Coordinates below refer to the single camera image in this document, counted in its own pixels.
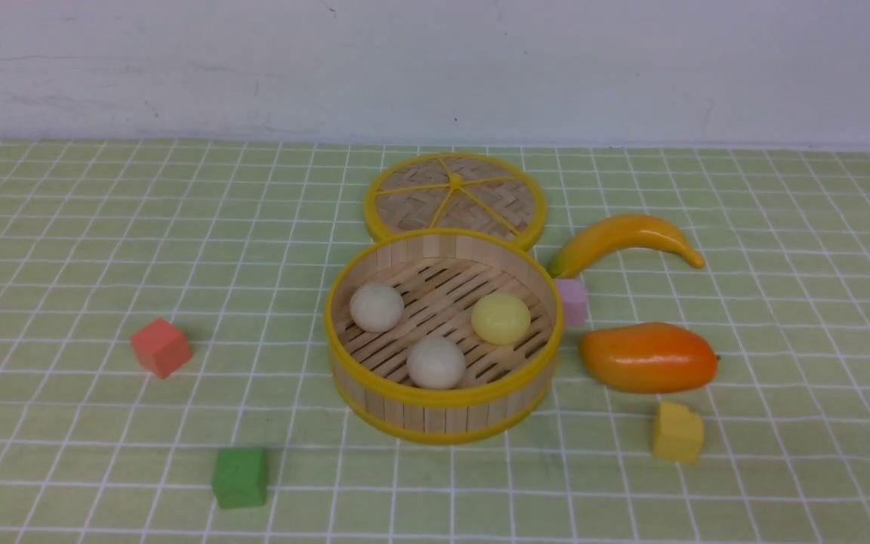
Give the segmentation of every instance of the bamboo steamer lid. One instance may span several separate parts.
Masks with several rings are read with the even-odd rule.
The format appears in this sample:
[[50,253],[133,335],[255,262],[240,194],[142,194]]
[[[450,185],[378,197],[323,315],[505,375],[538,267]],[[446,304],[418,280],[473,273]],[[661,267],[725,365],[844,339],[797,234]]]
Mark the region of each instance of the bamboo steamer lid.
[[409,230],[462,228],[529,251],[542,235],[542,190],[521,169],[472,153],[422,155],[384,170],[365,199],[375,241]]

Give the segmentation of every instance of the yellow rim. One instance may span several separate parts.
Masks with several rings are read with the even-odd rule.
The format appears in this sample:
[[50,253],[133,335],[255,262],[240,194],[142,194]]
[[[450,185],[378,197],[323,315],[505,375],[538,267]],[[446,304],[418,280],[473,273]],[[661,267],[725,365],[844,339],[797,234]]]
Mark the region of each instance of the yellow rim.
[[[341,339],[338,338],[338,334],[335,331],[335,324],[331,315],[331,309],[335,306],[335,294],[338,293],[338,285],[341,283],[341,280],[348,275],[356,263],[367,257],[367,255],[371,255],[379,248],[391,243],[417,236],[438,235],[469,236],[470,238],[477,238],[507,248],[514,252],[515,255],[519,255],[519,258],[522,258],[525,262],[529,263],[529,266],[532,266],[532,269],[534,269],[535,272],[541,276],[543,281],[546,282],[546,286],[548,286],[556,300],[556,318],[553,322],[553,334],[549,337],[549,342],[547,342],[545,347],[535,355],[535,358],[532,359],[532,361],[529,361],[528,365],[518,369],[516,372],[512,372],[503,379],[497,380],[497,382],[486,383],[486,385],[480,385],[479,387],[472,387],[469,389],[449,391],[420,389],[418,387],[409,387],[407,385],[401,385],[401,383],[391,382],[389,379],[384,379],[382,376],[378,376],[372,371],[369,371],[369,369],[359,365],[358,361],[355,361],[355,358],[353,358],[351,354],[348,354],[348,350],[343,347]],[[325,301],[323,312],[325,333],[327,333],[328,336],[328,345],[331,347],[331,351],[334,352],[335,356],[338,358],[338,361],[341,362],[342,367],[348,371],[348,374],[352,375],[356,380],[358,380],[358,382],[362,383],[362,385],[365,385],[367,388],[372,389],[372,391],[376,393],[393,400],[400,400],[402,403],[410,403],[410,405],[416,406],[460,407],[479,405],[479,403],[488,403],[491,402],[491,400],[508,395],[512,391],[528,385],[529,382],[542,372],[545,366],[549,364],[549,361],[552,361],[552,358],[556,356],[559,351],[560,340],[562,340],[563,337],[563,301],[560,299],[559,289],[556,287],[556,283],[549,277],[549,274],[546,273],[545,268],[536,262],[534,258],[529,257],[528,254],[521,251],[519,248],[512,246],[510,243],[489,236],[488,234],[483,234],[473,230],[462,230],[461,228],[428,228],[428,230],[411,230],[408,232],[402,232],[401,234],[380,241],[372,245],[372,247],[361,251],[355,258],[351,259],[351,261],[348,262],[348,265],[346,265],[339,275],[335,277],[335,281],[331,285],[331,292],[328,292],[328,300]]]
[[[377,206],[375,205],[375,201],[378,196],[382,195],[390,195],[390,193],[404,193],[411,192],[411,190],[428,190],[428,189],[441,189],[441,188],[449,188],[448,183],[438,184],[438,185],[420,185],[417,187],[407,187],[395,190],[380,190],[381,185],[393,175],[394,172],[400,170],[401,168],[406,168],[406,166],[411,166],[417,164],[417,162],[428,162],[432,159],[435,159],[438,162],[441,162],[442,168],[449,170],[448,166],[445,164],[444,158],[446,157],[459,157],[463,159],[478,159],[479,161],[487,162],[490,165],[496,165],[499,168],[503,168],[508,172],[511,172],[511,176],[504,177],[494,177],[488,179],[479,179],[470,182],[463,182],[461,184],[461,188],[458,189],[460,193],[463,193],[466,197],[469,197],[470,200],[473,200],[479,207],[483,208],[484,211],[490,216],[493,217],[498,223],[503,224],[508,230],[515,232],[515,236],[512,237],[511,240],[503,240],[507,242],[507,244],[514,245],[524,252],[528,252],[532,246],[535,245],[535,242],[539,241],[539,237],[542,235],[542,228],[545,226],[546,222],[546,200],[545,195],[542,193],[542,189],[539,188],[538,183],[535,182],[532,177],[530,177],[527,173],[522,172],[521,169],[515,168],[514,165],[511,165],[509,162],[503,161],[503,159],[497,159],[495,157],[489,157],[488,155],[479,155],[477,153],[436,153],[431,155],[421,155],[420,157],[415,157],[413,159],[407,159],[407,161],[398,162],[397,165],[392,165],[390,168],[381,172],[377,177],[374,178],[372,185],[369,185],[367,189],[367,193],[365,195],[365,223],[367,226],[367,230],[369,230],[369,234],[372,235],[372,238],[376,242],[380,242],[386,240],[387,238],[391,238],[396,235],[387,224],[384,224],[381,216],[378,215]],[[521,181],[526,187],[529,188],[529,192],[532,193],[532,201],[535,204],[535,210],[532,211],[532,221],[529,223],[529,226],[522,230],[521,232],[515,230],[511,224],[508,223],[502,216],[500,216],[495,210],[491,207],[487,206],[479,197],[476,197],[472,194],[470,190],[466,188],[472,185],[477,185],[480,183],[489,183],[493,181],[503,181],[505,179],[517,179]],[[435,216],[432,217],[432,223],[429,227],[434,226],[438,223],[438,220],[441,219],[441,214],[445,211],[446,204],[449,203],[449,199],[452,198],[454,190],[448,190],[445,195],[445,199],[442,200],[442,205],[439,206],[438,210],[435,212]]]
[[425,431],[412,431],[410,429],[405,429],[404,427],[396,427],[386,421],[380,420],[372,414],[367,413],[366,410],[363,410],[362,407],[356,405],[353,402],[353,399],[348,396],[348,393],[344,392],[344,389],[338,386],[338,377],[335,376],[335,389],[338,389],[339,395],[341,395],[341,399],[347,403],[348,407],[356,414],[356,416],[362,418],[375,429],[382,431],[382,433],[390,434],[390,436],[401,438],[401,440],[410,440],[413,442],[418,442],[418,444],[429,444],[429,445],[453,445],[453,444],[465,444],[466,442],[474,442],[476,440],[484,440],[484,438],[494,437],[498,433],[502,431],[506,431],[511,429],[512,427],[517,426],[519,422],[529,416],[529,414],[533,413],[535,409],[538,409],[539,405],[542,404],[542,401],[545,400],[546,395],[549,393],[549,388],[552,386],[552,380],[549,380],[549,383],[546,383],[546,386],[543,387],[542,392],[532,400],[528,406],[525,407],[524,410],[520,411],[520,413],[515,414],[508,419],[504,419],[499,423],[494,425],[490,425],[488,427],[484,427],[483,429],[477,431],[471,431],[470,433],[458,433],[458,434],[435,434],[435,433],[425,433]]

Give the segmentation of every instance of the banana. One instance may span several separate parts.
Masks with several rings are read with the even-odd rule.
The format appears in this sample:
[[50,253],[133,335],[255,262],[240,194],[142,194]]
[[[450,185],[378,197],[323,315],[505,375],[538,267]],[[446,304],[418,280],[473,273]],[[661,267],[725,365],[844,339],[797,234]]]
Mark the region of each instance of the banana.
[[591,224],[576,234],[549,261],[553,278],[574,278],[598,259],[627,248],[673,252],[694,268],[703,268],[703,255],[687,242],[680,228],[665,219],[642,214],[621,214]]

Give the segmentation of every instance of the green cube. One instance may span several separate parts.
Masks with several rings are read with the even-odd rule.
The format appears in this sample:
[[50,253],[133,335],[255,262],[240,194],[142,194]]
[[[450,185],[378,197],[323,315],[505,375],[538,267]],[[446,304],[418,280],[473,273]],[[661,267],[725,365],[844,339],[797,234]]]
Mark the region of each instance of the green cube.
[[221,510],[263,506],[267,501],[268,462],[262,447],[217,452],[211,488]]

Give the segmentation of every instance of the woven bamboo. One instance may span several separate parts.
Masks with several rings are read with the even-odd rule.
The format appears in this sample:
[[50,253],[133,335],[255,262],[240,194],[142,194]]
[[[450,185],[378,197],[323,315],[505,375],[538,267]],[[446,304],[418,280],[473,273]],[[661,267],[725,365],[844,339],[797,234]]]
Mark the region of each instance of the woven bamboo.
[[545,222],[545,197],[525,172],[468,153],[423,155],[391,166],[367,190],[375,240],[422,228],[464,228],[528,250]]
[[[405,301],[401,321],[374,334],[353,323],[348,301],[359,286],[381,282]],[[480,341],[470,308],[486,294],[519,296],[532,316],[514,345]],[[325,306],[335,383],[353,411],[407,440],[459,444],[514,425],[549,389],[562,335],[562,307],[552,279],[524,252],[490,235],[418,230],[380,242],[335,280]],[[406,359],[427,335],[455,341],[465,354],[462,382],[449,391],[415,387]]]

